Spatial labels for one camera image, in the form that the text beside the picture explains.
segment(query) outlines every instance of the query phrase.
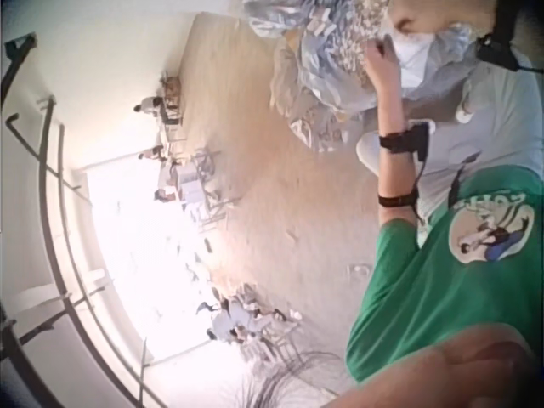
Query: t-shirt logo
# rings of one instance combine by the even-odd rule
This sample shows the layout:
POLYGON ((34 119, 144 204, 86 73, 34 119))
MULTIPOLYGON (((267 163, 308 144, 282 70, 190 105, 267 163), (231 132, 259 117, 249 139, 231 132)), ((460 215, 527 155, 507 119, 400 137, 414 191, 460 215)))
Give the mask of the t-shirt logo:
POLYGON ((450 250, 463 264, 497 262, 521 251, 535 221, 525 194, 502 192, 459 201, 450 225, 450 250))

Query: railing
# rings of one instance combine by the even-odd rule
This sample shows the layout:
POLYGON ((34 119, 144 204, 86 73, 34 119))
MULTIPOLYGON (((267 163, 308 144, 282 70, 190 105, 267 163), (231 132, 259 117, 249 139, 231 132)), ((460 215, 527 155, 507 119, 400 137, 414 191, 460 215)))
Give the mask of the railing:
MULTIPOLYGON (((12 42, 7 42, 5 44, 6 52, 10 58, 11 65, 8 68, 7 74, 2 79, 2 107, 4 101, 7 97, 9 89, 14 81, 15 76, 22 63, 26 59, 26 56, 30 51, 35 48, 37 45, 36 36, 31 34, 22 39, 13 40, 12 42), (17 42, 24 41, 23 45, 17 47, 17 42)), ((116 386, 116 388, 121 392, 121 394, 130 401, 134 406, 143 407, 143 397, 144 392, 146 392, 154 402, 162 408, 166 408, 167 405, 144 383, 144 372, 145 367, 145 355, 146 355, 146 341, 144 341, 144 352, 142 356, 142 363, 140 367, 140 373, 136 373, 135 370, 130 366, 127 360, 123 357, 120 351, 117 349, 114 342, 111 340, 110 336, 106 332, 106 329, 100 322, 99 317, 95 313, 94 305, 92 302, 92 296, 96 293, 102 292, 105 289, 105 285, 97 288, 92 292, 88 292, 86 284, 82 278, 82 275, 77 267, 77 262, 74 256, 74 253, 71 248, 71 242, 69 237, 69 225, 66 215, 66 204, 65 204, 65 188, 68 188, 69 191, 73 192, 79 199, 83 202, 86 202, 88 205, 92 205, 91 201, 82 195, 78 191, 78 187, 74 187, 67 183, 64 179, 64 137, 65 137, 65 128, 64 125, 59 126, 59 152, 58 152, 58 163, 57 170, 55 171, 47 164, 48 158, 48 147, 49 147, 49 131, 51 128, 51 122, 53 118, 55 100, 53 97, 48 99, 47 108, 45 111, 45 119, 42 128, 42 138, 40 143, 40 148, 38 152, 35 152, 32 147, 26 142, 26 139, 17 131, 14 126, 15 121, 19 118, 18 114, 10 116, 6 120, 6 126, 15 136, 15 138, 20 142, 20 144, 26 149, 26 151, 38 160, 38 198, 39 198, 39 207, 40 207, 40 217, 42 221, 42 233, 43 239, 45 242, 46 253, 48 256, 48 261, 54 276, 54 284, 58 289, 59 297, 56 297, 55 301, 61 301, 64 306, 64 310, 40 323, 35 328, 31 329, 29 332, 24 334, 22 337, 17 338, 14 334, 13 326, 17 323, 16 319, 10 319, 4 310, 3 305, 1 305, 2 310, 2 360, 9 358, 15 370, 18 372, 19 376, 26 383, 27 387, 31 390, 31 393, 36 398, 37 402, 43 406, 49 407, 62 407, 62 404, 56 399, 51 390, 39 377, 36 370, 32 366, 31 362, 26 357, 26 354, 22 348, 23 345, 29 343, 32 339, 39 336, 40 333, 53 330, 54 323, 67 315, 73 326, 76 328, 76 331, 79 337, 82 339, 83 344, 88 349, 89 353, 92 355, 93 359, 96 361, 100 369, 104 374, 110 379, 110 381, 116 386), (68 257, 70 259, 71 269, 74 276, 76 277, 76 282, 79 290, 82 293, 82 298, 76 302, 70 300, 70 293, 68 292, 65 279, 62 275, 59 259, 55 251, 54 246, 54 237, 51 229, 51 223, 49 220, 49 209, 48 209, 48 197, 47 197, 47 176, 48 174, 53 175, 58 180, 58 189, 59 189, 59 210, 60 210, 60 220, 62 223, 62 230, 64 236, 65 247, 68 252, 68 257), (112 368, 108 365, 107 361, 104 359, 102 354, 96 348, 92 338, 89 336, 85 326, 80 319, 80 316, 77 312, 76 306, 79 304, 85 303, 88 306, 88 311, 93 318, 93 322, 96 327, 99 329, 102 337, 105 342, 111 348, 113 354, 118 358, 124 369, 131 375, 134 381, 139 385, 139 395, 138 397, 134 395, 127 386, 121 381, 121 379, 116 375, 112 368)))

